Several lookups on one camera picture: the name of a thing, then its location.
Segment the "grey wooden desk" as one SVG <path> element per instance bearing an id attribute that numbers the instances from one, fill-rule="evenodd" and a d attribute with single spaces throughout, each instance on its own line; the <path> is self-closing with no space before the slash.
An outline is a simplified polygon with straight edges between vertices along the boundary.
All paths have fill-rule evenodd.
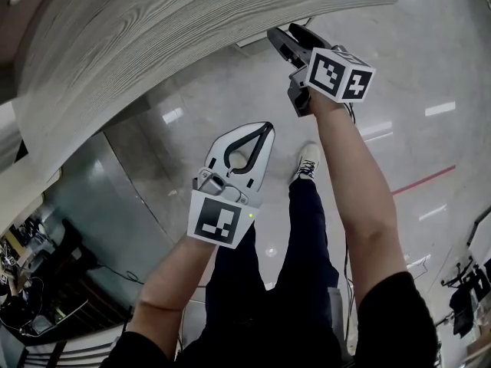
<path id="1" fill-rule="evenodd" d="M 35 172 L 49 178 L 150 88 L 270 28 L 397 0 L 43 0 L 0 102 L 13 103 Z"/>

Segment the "person's white shoe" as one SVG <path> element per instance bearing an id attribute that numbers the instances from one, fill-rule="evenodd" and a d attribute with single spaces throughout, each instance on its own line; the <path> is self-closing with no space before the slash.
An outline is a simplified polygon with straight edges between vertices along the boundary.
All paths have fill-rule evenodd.
<path id="1" fill-rule="evenodd" d="M 320 165 L 320 161 L 321 151 L 318 144 L 314 142 L 306 143 L 299 153 L 298 166 L 292 176 L 292 182 L 296 179 L 309 179 L 314 181 L 315 173 Z"/>

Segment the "person's dark trousers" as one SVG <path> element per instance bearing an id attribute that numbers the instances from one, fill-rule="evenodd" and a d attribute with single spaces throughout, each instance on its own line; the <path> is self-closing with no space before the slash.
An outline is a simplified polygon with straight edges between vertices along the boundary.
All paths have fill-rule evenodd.
<path id="1" fill-rule="evenodd" d="M 176 358 L 184 368 L 340 368 L 329 289 L 325 213 L 315 184 L 289 186 L 290 236 L 278 280 L 266 290 L 255 229 L 235 249 L 218 249 L 206 285 L 206 326 Z"/>

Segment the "red floor tape strip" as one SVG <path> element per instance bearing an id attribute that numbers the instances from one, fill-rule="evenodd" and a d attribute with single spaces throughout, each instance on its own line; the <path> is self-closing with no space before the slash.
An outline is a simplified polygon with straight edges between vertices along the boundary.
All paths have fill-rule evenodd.
<path id="1" fill-rule="evenodd" d="M 412 183 L 411 183 L 411 184 L 409 184 L 409 185 L 406 185 L 406 186 L 404 186 L 404 187 L 401 187 L 401 188 L 399 188 L 399 189 L 396 189 L 396 190 L 394 190 L 394 191 L 393 191 L 391 194 L 392 194 L 393 196 L 396 196 L 396 195 L 398 195 L 398 194 L 401 194 L 402 192 L 406 192 L 406 191 L 408 191 L 408 190 L 411 190 L 411 189 L 413 189 L 413 188 L 416 188 L 416 187 L 418 187 L 418 186 L 421 186 L 421 185 L 423 185 L 423 184 L 425 184 L 425 183 L 427 183 L 427 182 L 429 182 L 429 181 L 431 181 L 431 180 L 433 180 L 433 179 L 436 179 L 436 178 L 438 178 L 438 177 L 440 177 L 440 176 L 443 176 L 443 175 L 445 175 L 445 174 L 447 174 L 447 173 L 450 173 L 450 172 L 454 171 L 454 170 L 455 170 L 455 168 L 456 168 L 456 165 L 448 166 L 447 168 L 442 169 L 442 170 L 440 170 L 440 171 L 438 171 L 438 172 L 435 172 L 434 174 L 431 174 L 431 175 L 426 176 L 426 177 L 424 177 L 424 178 L 422 178 L 422 179 L 419 179 L 419 180 L 417 180 L 417 181 L 415 181 L 415 182 L 412 182 Z"/>

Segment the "person's left forearm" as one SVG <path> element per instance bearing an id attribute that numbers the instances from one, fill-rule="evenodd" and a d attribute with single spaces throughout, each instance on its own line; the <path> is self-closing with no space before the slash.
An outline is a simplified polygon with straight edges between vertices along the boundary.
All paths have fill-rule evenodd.
<path id="1" fill-rule="evenodd" d="M 175 356 L 183 310 L 193 296 L 216 246 L 183 236 L 148 277 L 128 330 Z"/>

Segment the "dark cluttered workbench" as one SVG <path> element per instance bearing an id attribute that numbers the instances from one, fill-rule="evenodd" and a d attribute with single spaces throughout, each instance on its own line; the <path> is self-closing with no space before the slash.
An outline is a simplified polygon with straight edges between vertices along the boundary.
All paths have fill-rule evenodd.
<path id="1" fill-rule="evenodd" d="M 28 276 L 29 286 L 7 297 L 0 324 L 26 346 L 57 343 L 123 324 L 129 310 L 88 273 L 102 267 L 81 233 L 62 219 L 61 243 Z"/>

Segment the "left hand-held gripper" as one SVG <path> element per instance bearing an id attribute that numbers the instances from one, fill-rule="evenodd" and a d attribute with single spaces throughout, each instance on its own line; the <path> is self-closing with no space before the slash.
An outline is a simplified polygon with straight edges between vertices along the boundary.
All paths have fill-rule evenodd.
<path id="1" fill-rule="evenodd" d="M 193 180 L 187 235 L 234 249 L 262 204 L 259 193 L 271 156 L 275 130 L 270 122 L 249 123 L 218 137 L 206 156 L 206 167 Z M 252 152 L 246 165 L 232 166 L 232 154 Z"/>

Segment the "white table with dark frame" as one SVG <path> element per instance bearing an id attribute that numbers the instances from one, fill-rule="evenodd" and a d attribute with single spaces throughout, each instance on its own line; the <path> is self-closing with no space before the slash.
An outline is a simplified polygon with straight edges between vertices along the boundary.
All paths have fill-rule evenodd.
<path id="1" fill-rule="evenodd" d="M 487 253 L 491 248 L 491 206 L 475 219 L 466 246 L 473 254 Z"/>

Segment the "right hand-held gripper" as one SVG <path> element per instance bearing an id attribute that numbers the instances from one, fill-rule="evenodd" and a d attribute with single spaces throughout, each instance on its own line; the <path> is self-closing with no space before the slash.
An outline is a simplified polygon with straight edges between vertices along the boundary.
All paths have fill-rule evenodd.
<path id="1" fill-rule="evenodd" d="M 367 95 L 374 79 L 374 68 L 354 54 L 331 49 L 324 38 L 304 25 L 291 23 L 288 31 L 270 28 L 267 39 L 285 61 L 298 68 L 289 76 L 287 91 L 297 115 L 303 117 L 311 113 L 311 88 L 344 104 L 352 113 L 352 104 L 364 101 Z"/>

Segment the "black office chair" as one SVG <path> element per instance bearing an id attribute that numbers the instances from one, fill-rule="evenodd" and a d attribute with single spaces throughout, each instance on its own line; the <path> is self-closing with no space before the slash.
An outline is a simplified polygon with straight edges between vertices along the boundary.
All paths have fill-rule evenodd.
<path id="1" fill-rule="evenodd" d="M 450 297 L 450 317 L 453 319 L 453 334 L 464 338 L 473 329 L 477 306 L 491 297 L 491 258 L 483 265 L 477 264 L 472 257 L 463 267 L 458 262 L 456 275 L 440 284 L 456 290 Z"/>

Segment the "person's right forearm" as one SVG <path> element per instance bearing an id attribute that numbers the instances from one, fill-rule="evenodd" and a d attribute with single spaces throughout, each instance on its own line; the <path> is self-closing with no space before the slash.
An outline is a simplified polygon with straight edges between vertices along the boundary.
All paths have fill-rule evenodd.
<path id="1" fill-rule="evenodd" d="M 348 243 L 355 301 L 360 304 L 381 281 L 407 269 L 396 206 L 379 165 L 344 105 L 313 90 L 310 109 Z"/>

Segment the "person's black t-shirt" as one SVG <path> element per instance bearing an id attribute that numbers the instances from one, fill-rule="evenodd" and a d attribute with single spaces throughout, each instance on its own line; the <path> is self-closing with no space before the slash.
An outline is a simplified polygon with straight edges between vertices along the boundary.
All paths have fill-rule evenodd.
<path id="1" fill-rule="evenodd" d="M 410 273 L 373 287 L 358 308 L 354 368 L 433 368 L 437 332 Z M 341 346 L 324 325 L 275 321 L 258 327 L 206 328 L 176 359 L 127 331 L 100 368 L 341 368 Z"/>

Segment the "grey wooden hutch shelf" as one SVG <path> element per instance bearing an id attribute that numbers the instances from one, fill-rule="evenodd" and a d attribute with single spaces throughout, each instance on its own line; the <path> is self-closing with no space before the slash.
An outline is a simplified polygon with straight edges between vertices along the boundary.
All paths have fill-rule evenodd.
<path id="1" fill-rule="evenodd" d="M 26 28 L 42 1 L 21 0 L 9 5 L 8 0 L 0 0 L 0 67 L 13 62 Z"/>

